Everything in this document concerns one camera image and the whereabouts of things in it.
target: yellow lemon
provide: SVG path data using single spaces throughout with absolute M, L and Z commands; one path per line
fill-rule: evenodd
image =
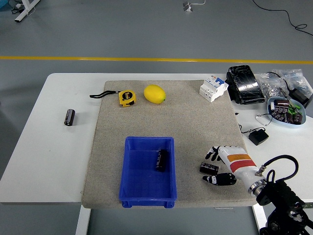
M 147 86 L 143 91 L 143 94 L 148 101 L 154 104 L 160 104 L 166 98 L 165 91 L 161 87 L 154 84 Z

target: black pouch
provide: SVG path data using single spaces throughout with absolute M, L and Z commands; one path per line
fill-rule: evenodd
M 237 104 L 265 102 L 262 91 L 248 65 L 230 67 L 226 77 L 230 99 L 235 100 Z

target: white cable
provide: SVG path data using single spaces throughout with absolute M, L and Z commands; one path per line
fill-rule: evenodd
M 35 7 L 33 7 L 33 8 L 34 8 L 34 11 L 30 14 L 27 14 L 27 16 L 30 16 L 31 14 L 33 14 L 36 11 L 36 8 Z
M 204 0 L 204 3 L 191 3 L 191 4 L 189 4 L 189 5 L 190 5 L 190 6 L 191 6 L 191 5 L 204 5 L 204 4 L 205 4 L 205 1 L 206 1 L 206 0 Z

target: white table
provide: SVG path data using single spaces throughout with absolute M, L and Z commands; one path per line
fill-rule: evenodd
M 80 203 L 85 172 L 96 127 L 99 94 L 108 80 L 204 80 L 210 74 L 51 74 L 37 99 L 0 181 L 2 203 Z M 225 79 L 225 74 L 216 74 Z M 238 105 L 233 102 L 243 131 L 261 127 L 257 114 L 266 113 L 265 104 Z M 67 109 L 76 111 L 74 126 L 63 124 Z M 260 166 L 267 160 L 289 154 L 299 161 L 298 174 L 287 181 L 305 202 L 313 201 L 311 137 L 313 118 L 307 117 L 301 128 L 287 129 L 276 123 L 266 127 L 269 139 L 255 146 L 245 135 L 249 155 Z M 293 172 L 284 160 L 270 166 L 276 178 Z

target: blue bowl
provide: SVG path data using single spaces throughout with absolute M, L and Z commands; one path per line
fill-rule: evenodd
M 276 99 L 286 99 L 284 97 L 279 97 L 279 96 L 273 96 L 271 98 L 268 99 L 268 112 L 270 113 L 270 103 L 271 102 L 274 102 L 274 100 Z M 291 123 L 286 123 L 286 122 L 283 122 L 283 121 L 279 121 L 279 120 L 276 120 L 275 118 L 272 119 L 272 122 L 275 122 L 275 123 L 278 123 L 278 124 L 281 124 L 283 126 L 287 126 L 287 127 L 291 127 L 291 128 L 295 128 L 295 127 L 300 127 L 302 126 L 307 118 L 306 118 L 306 114 L 305 114 L 305 108 L 303 107 L 303 105 L 301 103 L 299 103 L 298 101 L 294 100 L 294 99 L 290 99 L 292 101 L 293 104 L 295 105 L 298 105 L 300 106 L 300 110 L 299 112 L 302 114 L 302 121 L 301 121 L 301 124 L 300 125 L 295 125 L 295 124 L 291 124 Z

